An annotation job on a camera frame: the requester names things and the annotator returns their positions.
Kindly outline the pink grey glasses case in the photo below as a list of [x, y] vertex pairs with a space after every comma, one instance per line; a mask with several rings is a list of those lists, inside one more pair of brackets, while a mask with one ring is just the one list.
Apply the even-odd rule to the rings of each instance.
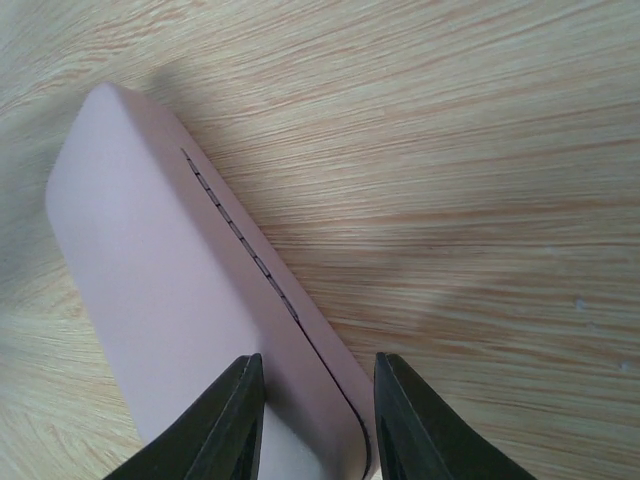
[[373, 385], [181, 122], [103, 83], [54, 164], [46, 211], [144, 442], [260, 354], [263, 479], [368, 479]]

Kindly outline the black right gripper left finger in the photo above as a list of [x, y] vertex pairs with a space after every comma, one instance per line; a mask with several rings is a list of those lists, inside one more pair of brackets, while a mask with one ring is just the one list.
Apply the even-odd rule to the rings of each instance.
[[256, 479], [264, 408], [262, 357], [240, 356], [173, 424], [107, 477]]

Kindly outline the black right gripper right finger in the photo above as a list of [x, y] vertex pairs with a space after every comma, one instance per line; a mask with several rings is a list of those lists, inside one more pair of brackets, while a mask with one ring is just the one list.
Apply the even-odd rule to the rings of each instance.
[[376, 354], [374, 408], [385, 479], [533, 477], [468, 425], [397, 354]]

